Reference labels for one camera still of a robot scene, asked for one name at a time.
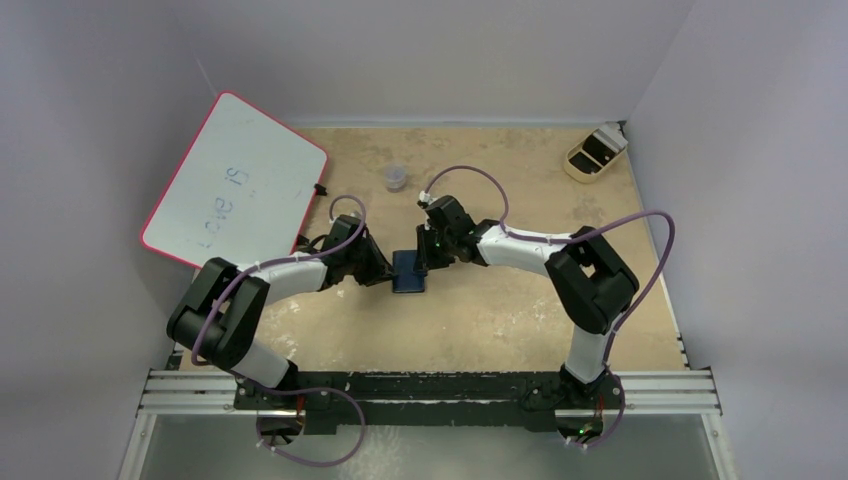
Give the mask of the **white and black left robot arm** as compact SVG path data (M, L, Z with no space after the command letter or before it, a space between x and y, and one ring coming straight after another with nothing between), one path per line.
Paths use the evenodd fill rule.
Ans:
M297 399L298 367L256 339L264 308L327 290L347 276L372 286L393 274L365 222L341 215L319 250L244 268L220 257L208 260L171 314L166 333L188 350L200 339L199 357L260 384L260 397L272 408L284 409Z

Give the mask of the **blue leather card holder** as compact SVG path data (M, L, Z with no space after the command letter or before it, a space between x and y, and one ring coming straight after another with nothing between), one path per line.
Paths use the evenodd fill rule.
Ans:
M396 250L392 254L394 294L416 294L426 290L426 273L416 267L416 250Z

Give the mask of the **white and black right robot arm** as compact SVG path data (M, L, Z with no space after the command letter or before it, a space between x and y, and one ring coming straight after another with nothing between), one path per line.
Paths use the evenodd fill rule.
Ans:
M548 278L574 328L561 368L561 392L584 407L601 391L605 355L614 323L623 317L639 290L633 271L607 240L591 227L570 234L514 233L493 219L476 222L453 196L419 194L427 216L416 227L413 270L426 274L460 261L482 267L509 267Z

